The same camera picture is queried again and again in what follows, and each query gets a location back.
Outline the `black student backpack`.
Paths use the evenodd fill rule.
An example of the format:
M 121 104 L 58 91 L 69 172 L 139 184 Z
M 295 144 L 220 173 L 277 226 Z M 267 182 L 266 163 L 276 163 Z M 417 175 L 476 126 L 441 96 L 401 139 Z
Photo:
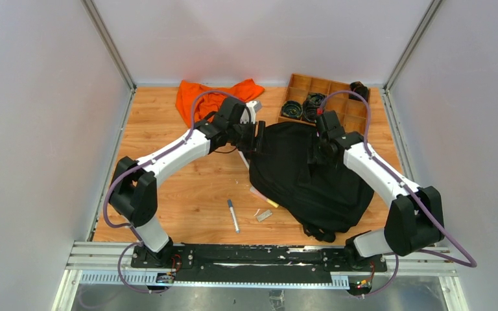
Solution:
M 334 242 L 356 226 L 375 194 L 342 163 L 316 160 L 315 127 L 281 122 L 264 129 L 262 148 L 250 157 L 250 183 L 286 208 L 307 236 Z

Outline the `pink yellow highlighter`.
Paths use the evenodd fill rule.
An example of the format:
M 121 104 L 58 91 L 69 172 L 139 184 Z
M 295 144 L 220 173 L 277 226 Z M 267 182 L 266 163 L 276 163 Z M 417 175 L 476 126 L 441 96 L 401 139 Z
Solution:
M 275 201 L 271 200 L 270 198 L 267 198 L 263 194 L 261 194 L 255 187 L 251 186 L 250 187 L 250 192 L 254 195 L 256 195 L 258 198 L 262 199 L 264 202 L 267 202 L 269 205 L 273 206 L 274 208 L 278 208 L 279 204 L 276 203 Z

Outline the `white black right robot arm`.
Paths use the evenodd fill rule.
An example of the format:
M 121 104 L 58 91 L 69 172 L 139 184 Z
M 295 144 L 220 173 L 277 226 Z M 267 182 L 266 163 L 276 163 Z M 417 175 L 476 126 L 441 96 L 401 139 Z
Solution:
M 387 253 L 403 257 L 444 239 L 442 199 L 434 187 L 421 187 L 383 162 L 361 134 L 345 132 L 333 111 L 319 114 L 316 130 L 318 155 L 353 172 L 389 208 L 382 229 L 346 241 L 347 267 L 358 271 L 369 264 L 370 257 Z

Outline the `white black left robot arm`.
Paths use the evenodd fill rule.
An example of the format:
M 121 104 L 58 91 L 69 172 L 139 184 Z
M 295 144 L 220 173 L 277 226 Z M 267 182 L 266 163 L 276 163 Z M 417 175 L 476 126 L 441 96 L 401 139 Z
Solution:
M 227 144 L 240 152 L 260 151 L 265 129 L 265 122 L 257 120 L 261 108 L 258 100 L 243 102 L 226 97 L 218 111 L 208 113 L 167 146 L 139 159 L 119 160 L 106 203 L 126 219 L 126 226 L 133 230 L 153 265 L 164 268 L 174 257 L 172 238 L 156 216 L 162 183 Z

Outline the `white pencil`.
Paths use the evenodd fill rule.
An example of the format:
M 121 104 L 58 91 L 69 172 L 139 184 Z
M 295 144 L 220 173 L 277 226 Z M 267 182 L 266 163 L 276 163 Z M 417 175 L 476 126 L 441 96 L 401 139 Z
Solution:
M 244 155 L 244 153 L 242 151 L 238 151 L 238 153 L 239 153 L 239 155 L 240 155 L 240 157 L 241 157 L 241 159 L 242 159 L 245 167 L 247 168 L 247 170 L 249 170 L 250 169 L 250 163 L 249 163 L 248 159 L 246 158 L 246 156 Z

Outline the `wooden compartment tray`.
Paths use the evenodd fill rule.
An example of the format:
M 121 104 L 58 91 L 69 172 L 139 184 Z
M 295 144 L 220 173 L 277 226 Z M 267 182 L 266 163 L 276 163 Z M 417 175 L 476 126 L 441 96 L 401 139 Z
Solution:
M 325 105 L 325 110 L 334 111 L 347 132 L 364 133 L 367 122 L 367 109 L 359 98 L 360 96 L 350 91 L 350 84 L 293 73 L 285 92 L 284 103 L 288 100 L 295 100 L 302 105 L 303 109 L 309 93 L 326 95 L 327 104 Z M 282 117 L 280 112 L 278 122 L 315 124 L 305 122 L 302 117 L 300 120 Z

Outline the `orange cloth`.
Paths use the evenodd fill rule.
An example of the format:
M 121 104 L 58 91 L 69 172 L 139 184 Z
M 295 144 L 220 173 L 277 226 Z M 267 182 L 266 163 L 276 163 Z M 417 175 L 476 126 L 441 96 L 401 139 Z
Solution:
M 182 80 L 178 88 L 175 106 L 188 128 L 191 125 L 192 117 L 194 117 L 195 122 L 198 122 L 212 111 L 219 110 L 227 95 L 215 93 L 215 91 L 225 92 L 243 102 L 249 102 L 262 95 L 265 88 L 257 85 L 251 78 L 231 87 L 219 88 Z

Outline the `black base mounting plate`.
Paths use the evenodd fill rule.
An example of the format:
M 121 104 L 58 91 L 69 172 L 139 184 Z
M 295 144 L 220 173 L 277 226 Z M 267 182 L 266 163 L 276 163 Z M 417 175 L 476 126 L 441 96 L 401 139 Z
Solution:
M 131 267 L 162 269 L 176 280 L 226 284 L 331 284 L 332 274 L 386 272 L 381 256 L 353 259 L 343 247 L 175 244 L 168 257 L 135 247 Z

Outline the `aluminium frame rail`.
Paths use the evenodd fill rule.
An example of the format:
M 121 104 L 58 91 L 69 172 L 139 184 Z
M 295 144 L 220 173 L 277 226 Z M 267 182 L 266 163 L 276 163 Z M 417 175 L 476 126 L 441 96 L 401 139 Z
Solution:
M 147 292 L 172 287 L 344 290 L 364 300 L 396 281 L 434 277 L 449 310 L 465 310 L 455 265 L 446 248 L 425 248 L 399 259 L 375 255 L 352 262 L 342 246 L 175 244 L 160 264 L 148 250 L 126 242 L 75 242 L 53 309 L 73 306 L 81 286 L 137 286 Z

